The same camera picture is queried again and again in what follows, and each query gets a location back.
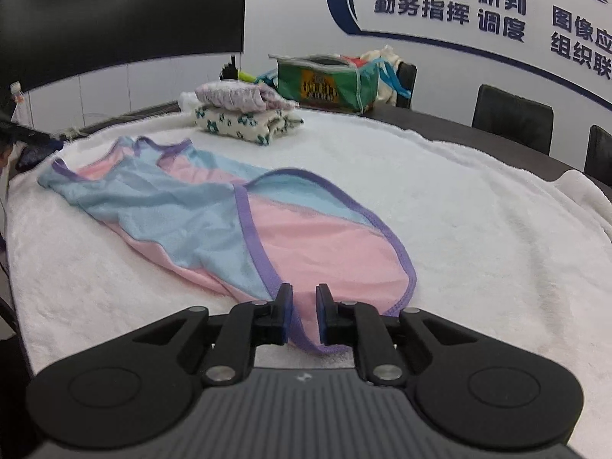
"person's hand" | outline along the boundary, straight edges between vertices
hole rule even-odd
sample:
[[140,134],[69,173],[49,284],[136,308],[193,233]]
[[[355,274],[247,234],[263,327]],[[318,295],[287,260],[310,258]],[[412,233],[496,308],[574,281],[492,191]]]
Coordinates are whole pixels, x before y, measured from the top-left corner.
[[13,145],[7,146],[7,148],[0,155],[0,169],[4,169],[8,165],[8,158],[13,153]]

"stack of folded clothes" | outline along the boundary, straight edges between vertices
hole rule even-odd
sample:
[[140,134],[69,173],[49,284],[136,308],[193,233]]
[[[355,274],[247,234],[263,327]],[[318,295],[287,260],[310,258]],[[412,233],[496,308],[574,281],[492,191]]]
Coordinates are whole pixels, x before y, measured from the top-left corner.
[[296,102],[263,83],[209,82],[195,93],[201,103],[195,109],[196,122],[209,133],[269,145],[275,136],[304,122],[293,113]]

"folded clothes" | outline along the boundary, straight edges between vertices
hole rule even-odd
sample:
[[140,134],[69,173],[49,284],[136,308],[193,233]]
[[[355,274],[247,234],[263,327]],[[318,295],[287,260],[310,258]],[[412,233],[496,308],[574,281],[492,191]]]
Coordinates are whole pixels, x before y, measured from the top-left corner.
[[71,170],[55,160],[39,184],[118,233],[151,261],[239,302],[293,285],[290,339],[319,342],[314,291],[396,316],[416,277],[406,249],[374,213],[302,169],[250,166],[197,150],[121,137],[99,161]]
[[225,109],[195,109],[196,124],[212,134],[231,136],[259,145],[269,145],[275,136],[282,136],[304,121],[292,111],[270,110],[243,114]]
[[298,103],[286,100],[267,84],[251,84],[227,79],[207,82],[195,94],[205,107],[219,107],[238,112],[264,112],[266,110],[291,110]]

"yellow logo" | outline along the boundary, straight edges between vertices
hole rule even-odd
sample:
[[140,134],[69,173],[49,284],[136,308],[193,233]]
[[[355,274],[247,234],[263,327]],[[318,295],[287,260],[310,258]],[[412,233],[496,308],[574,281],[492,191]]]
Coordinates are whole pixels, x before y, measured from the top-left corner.
[[334,78],[306,69],[302,70],[301,96],[312,101],[339,102]]

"metal screw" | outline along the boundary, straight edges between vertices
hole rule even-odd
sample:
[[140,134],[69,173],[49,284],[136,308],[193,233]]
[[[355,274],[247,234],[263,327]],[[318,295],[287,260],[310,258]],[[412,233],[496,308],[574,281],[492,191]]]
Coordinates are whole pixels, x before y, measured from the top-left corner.
[[216,382],[229,381],[236,372],[229,366],[213,366],[206,370],[206,377]]
[[373,373],[383,381],[393,381],[402,377],[402,370],[394,364],[380,364],[374,368]]

